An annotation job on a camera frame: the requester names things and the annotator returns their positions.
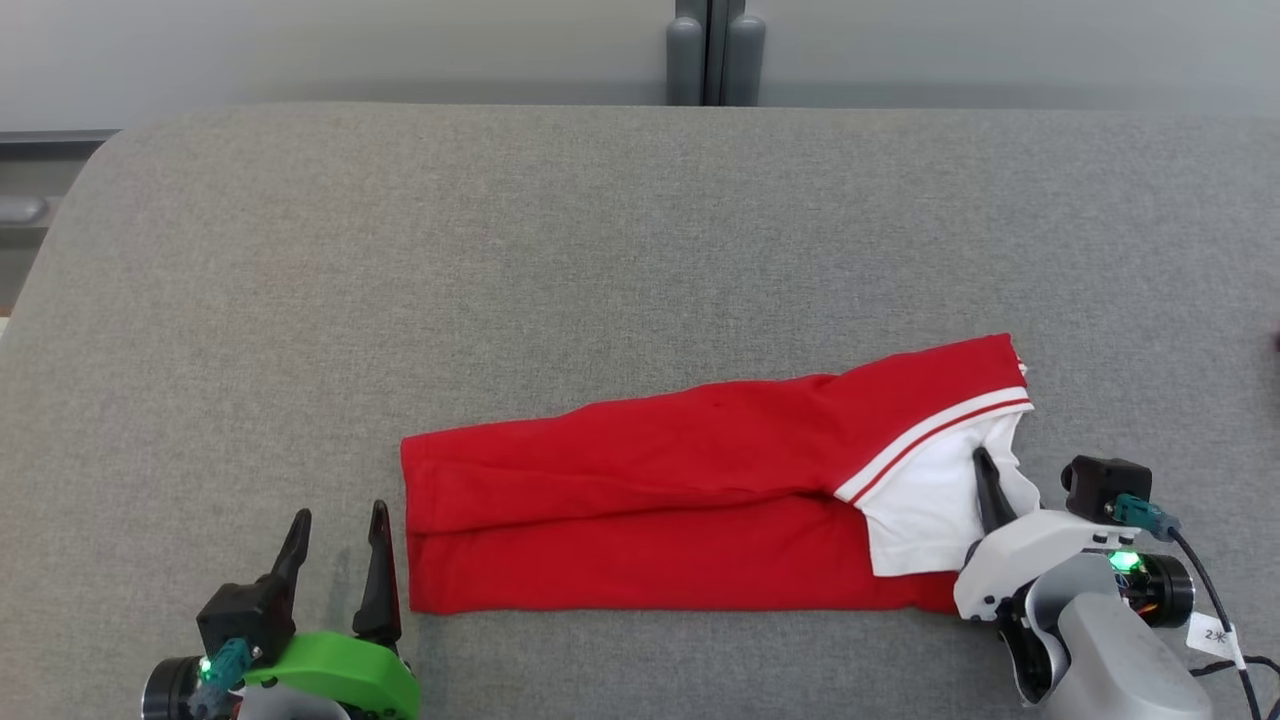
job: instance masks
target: label tag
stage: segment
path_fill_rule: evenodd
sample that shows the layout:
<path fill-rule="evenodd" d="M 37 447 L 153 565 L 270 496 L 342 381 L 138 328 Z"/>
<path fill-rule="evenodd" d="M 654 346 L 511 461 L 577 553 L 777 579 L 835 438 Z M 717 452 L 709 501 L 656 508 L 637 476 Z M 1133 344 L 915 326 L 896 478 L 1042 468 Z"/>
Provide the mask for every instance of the label tag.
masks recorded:
<path fill-rule="evenodd" d="M 1187 647 L 1216 655 L 1222 660 L 1235 660 L 1231 637 L 1222 630 L 1222 623 L 1212 615 L 1192 612 L 1187 624 Z"/>

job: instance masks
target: green led light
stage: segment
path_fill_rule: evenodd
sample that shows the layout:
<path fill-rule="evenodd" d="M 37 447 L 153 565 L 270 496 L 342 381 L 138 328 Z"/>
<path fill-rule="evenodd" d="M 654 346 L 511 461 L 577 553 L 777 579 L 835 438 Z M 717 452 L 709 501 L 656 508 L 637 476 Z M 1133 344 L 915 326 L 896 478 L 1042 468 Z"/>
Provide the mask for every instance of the green led light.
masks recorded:
<path fill-rule="evenodd" d="M 1116 573 L 1129 573 L 1140 565 L 1142 556 L 1137 552 L 1120 551 L 1111 553 L 1111 566 L 1116 569 Z"/>

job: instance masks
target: folded shirt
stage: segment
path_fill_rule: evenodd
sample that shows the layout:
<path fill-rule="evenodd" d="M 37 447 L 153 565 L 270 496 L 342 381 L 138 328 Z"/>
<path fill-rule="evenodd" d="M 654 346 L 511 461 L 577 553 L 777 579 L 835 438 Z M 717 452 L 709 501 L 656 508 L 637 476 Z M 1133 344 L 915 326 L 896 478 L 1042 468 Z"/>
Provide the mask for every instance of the folded shirt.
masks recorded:
<path fill-rule="evenodd" d="M 973 451 L 1018 514 L 1032 409 L 1007 334 L 401 446 L 410 607 L 954 611 Z"/>

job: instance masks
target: wall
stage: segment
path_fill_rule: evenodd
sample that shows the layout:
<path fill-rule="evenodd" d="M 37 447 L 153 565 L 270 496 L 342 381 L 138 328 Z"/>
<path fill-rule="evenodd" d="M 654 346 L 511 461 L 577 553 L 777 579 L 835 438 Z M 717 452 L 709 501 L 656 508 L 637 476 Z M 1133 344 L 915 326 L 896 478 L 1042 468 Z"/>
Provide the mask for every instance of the wall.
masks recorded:
<path fill-rule="evenodd" d="M 748 0 L 760 102 L 1280 113 L 1280 0 Z M 8 0 L 0 132 L 338 99 L 663 101 L 672 0 Z"/>
<path fill-rule="evenodd" d="M 762 105 L 1280 114 L 1280 0 L 748 0 Z"/>
<path fill-rule="evenodd" d="M 671 0 L 5 0 L 0 132 L 262 100 L 662 102 Z"/>

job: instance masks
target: white stripe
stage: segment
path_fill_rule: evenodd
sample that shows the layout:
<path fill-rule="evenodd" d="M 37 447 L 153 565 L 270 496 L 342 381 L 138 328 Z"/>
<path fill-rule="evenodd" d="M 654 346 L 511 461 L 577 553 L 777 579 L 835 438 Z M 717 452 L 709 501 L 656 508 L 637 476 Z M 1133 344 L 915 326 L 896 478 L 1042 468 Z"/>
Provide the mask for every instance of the white stripe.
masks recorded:
<path fill-rule="evenodd" d="M 849 480 L 836 489 L 836 497 L 849 502 L 858 495 L 876 475 L 881 474 L 881 470 L 888 466 L 904 450 L 911 446 L 922 437 L 929 434 L 937 428 L 946 425 L 947 423 L 954 423 L 955 420 L 964 418 L 970 413 L 977 413 L 983 407 L 989 405 L 997 405 L 1001 402 L 1010 402 L 1014 400 L 1027 400 L 1027 405 L 1009 405 L 1006 407 L 997 407 L 991 413 L 983 413 L 982 415 L 975 415 L 972 420 L 984 420 L 988 418 L 996 418 L 1000 415 L 1007 415 L 1010 413 L 1025 413 L 1030 410 L 1030 400 L 1027 397 L 1027 388 L 1024 387 L 1009 387 L 1005 389 L 997 389 L 995 392 L 988 392 L 986 395 L 979 395 L 978 397 L 965 400 L 957 405 L 952 405 L 946 410 L 931 415 L 929 418 L 916 423 L 915 427 L 900 434 L 897 439 L 884 446 L 884 450 L 879 451 L 865 468 L 858 471 L 856 475 L 849 478 Z"/>

